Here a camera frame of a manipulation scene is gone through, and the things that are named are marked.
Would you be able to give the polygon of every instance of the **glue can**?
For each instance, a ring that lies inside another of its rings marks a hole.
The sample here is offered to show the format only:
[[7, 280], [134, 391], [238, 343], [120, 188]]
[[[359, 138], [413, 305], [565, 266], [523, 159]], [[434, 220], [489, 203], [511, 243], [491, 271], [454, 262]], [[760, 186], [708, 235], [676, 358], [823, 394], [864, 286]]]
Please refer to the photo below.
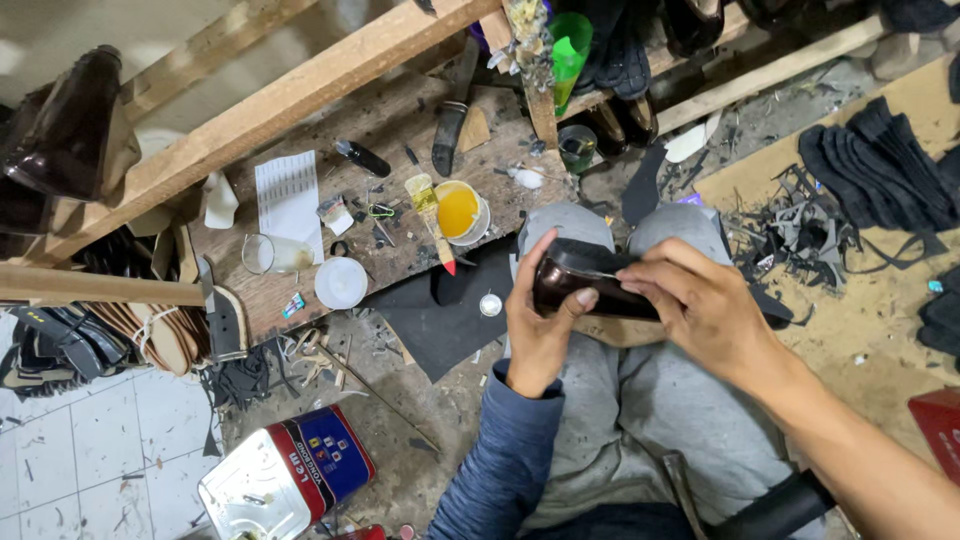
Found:
[[374, 473], [344, 413], [331, 405], [254, 431], [198, 490], [220, 538], [293, 540]]

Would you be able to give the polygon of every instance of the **yellow glue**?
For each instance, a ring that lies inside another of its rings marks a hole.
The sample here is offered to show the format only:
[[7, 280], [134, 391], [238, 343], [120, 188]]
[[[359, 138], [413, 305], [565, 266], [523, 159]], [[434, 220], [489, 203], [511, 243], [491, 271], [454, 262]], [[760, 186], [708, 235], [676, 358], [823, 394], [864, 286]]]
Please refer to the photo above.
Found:
[[438, 221], [447, 238], [456, 238], [469, 232], [480, 216], [476, 192], [462, 182], [445, 182], [437, 187], [440, 200]]

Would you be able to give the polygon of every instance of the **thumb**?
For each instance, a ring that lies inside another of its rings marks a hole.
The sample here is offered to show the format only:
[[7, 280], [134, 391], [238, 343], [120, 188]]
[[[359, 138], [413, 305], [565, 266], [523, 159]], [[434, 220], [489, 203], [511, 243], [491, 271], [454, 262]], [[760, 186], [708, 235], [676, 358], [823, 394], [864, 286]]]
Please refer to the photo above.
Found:
[[593, 309], [599, 297], [600, 294], [593, 287], [580, 289], [566, 295], [564, 303], [560, 305], [560, 309], [557, 310], [557, 314], [553, 318], [554, 328], [561, 331], [572, 330], [573, 323], [580, 318], [580, 315]]

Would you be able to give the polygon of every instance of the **white tile floor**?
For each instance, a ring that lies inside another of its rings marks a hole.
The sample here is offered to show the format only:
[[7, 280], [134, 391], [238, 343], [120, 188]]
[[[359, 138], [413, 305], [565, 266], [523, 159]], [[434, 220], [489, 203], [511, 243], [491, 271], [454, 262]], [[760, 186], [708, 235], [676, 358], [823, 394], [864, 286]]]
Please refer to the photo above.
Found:
[[0, 389], [7, 417], [22, 424], [0, 430], [0, 540], [168, 540], [204, 512], [197, 482], [219, 458], [203, 456], [210, 408], [195, 381], [128, 372], [24, 404]]

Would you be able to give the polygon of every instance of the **blade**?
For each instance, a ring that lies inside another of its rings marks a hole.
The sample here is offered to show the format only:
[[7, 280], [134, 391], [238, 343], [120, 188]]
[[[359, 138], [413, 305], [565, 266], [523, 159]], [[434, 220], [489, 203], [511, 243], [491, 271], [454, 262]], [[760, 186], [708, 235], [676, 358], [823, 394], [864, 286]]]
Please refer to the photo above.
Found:
[[204, 307], [207, 313], [213, 313], [217, 310], [213, 302], [213, 270], [206, 255], [197, 256], [197, 269], [200, 270], [200, 287], [204, 291]]
[[464, 48], [464, 54], [460, 57], [460, 65], [457, 66], [456, 88], [453, 91], [453, 100], [461, 103], [467, 102], [467, 95], [470, 91], [470, 82], [473, 80], [473, 71], [477, 67], [477, 59], [480, 58], [480, 43], [473, 36], [467, 36], [467, 46]]

